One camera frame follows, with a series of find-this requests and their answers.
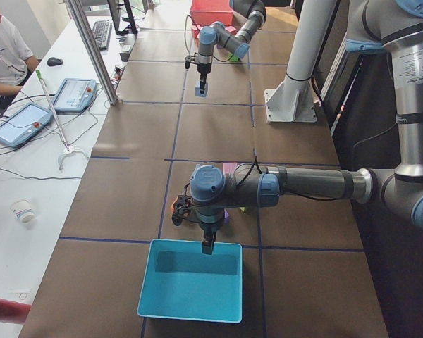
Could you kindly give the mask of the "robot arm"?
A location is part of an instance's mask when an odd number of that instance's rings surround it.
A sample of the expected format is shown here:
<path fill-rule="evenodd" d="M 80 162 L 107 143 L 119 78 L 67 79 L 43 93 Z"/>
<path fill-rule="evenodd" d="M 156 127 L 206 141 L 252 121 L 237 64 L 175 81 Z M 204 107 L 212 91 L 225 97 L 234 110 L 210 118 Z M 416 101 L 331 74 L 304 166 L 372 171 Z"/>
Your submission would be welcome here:
<path fill-rule="evenodd" d="M 219 45 L 239 59 L 243 59 L 249 51 L 251 39 L 265 23 L 266 9 L 263 1 L 229 1 L 229 6 L 246 18 L 246 22 L 235 35 L 232 35 L 219 21 L 200 30 L 198 52 L 190 60 L 197 65 L 197 71 L 200 73 L 200 80 L 195 86 L 196 96 L 207 95 L 207 75 L 212 70 L 214 47 Z"/>
<path fill-rule="evenodd" d="M 323 42 L 337 1 L 304 1 L 297 38 L 312 38 L 308 44 L 295 41 L 284 81 L 265 91 L 266 112 L 271 122 L 293 122 L 302 103 L 301 94 L 311 78 L 316 53 Z M 229 1 L 229 6 L 247 22 L 236 36 L 219 22 L 200 31 L 198 53 L 185 63 L 196 63 L 200 81 L 196 95 L 207 93 L 214 46 L 221 45 L 243 58 L 255 32 L 266 22 L 268 1 Z M 401 162 L 394 170 L 314 170 L 282 166 L 258 168 L 239 165 L 224 175 L 212 165 L 197 165 L 190 176 L 192 196 L 179 196 L 173 205 L 172 221 L 180 216 L 204 231 L 202 253 L 211 255 L 216 233 L 224 222 L 225 208 L 272 207 L 284 194 L 352 199 L 361 204 L 380 201 L 390 212 L 423 229 L 423 1 L 350 1 L 346 50 L 360 53 L 388 51 L 392 58 L 396 95 L 396 123 Z"/>

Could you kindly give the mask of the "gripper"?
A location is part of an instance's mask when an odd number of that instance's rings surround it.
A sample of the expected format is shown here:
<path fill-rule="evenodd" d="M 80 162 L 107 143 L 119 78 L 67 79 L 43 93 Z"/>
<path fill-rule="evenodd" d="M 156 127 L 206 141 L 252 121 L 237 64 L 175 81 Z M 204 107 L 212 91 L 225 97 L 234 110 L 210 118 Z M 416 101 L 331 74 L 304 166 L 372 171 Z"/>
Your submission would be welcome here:
<path fill-rule="evenodd" d="M 207 75 L 212 71 L 212 65 L 210 63 L 198 63 L 197 70 L 200 73 L 199 93 L 207 93 Z"/>
<path fill-rule="evenodd" d="M 201 228 L 204 231 L 204 239 L 201 243 L 202 253 L 206 255 L 212 255 L 214 251 L 214 241 L 216 240 L 216 233 L 219 230 L 219 224 L 202 223 Z"/>

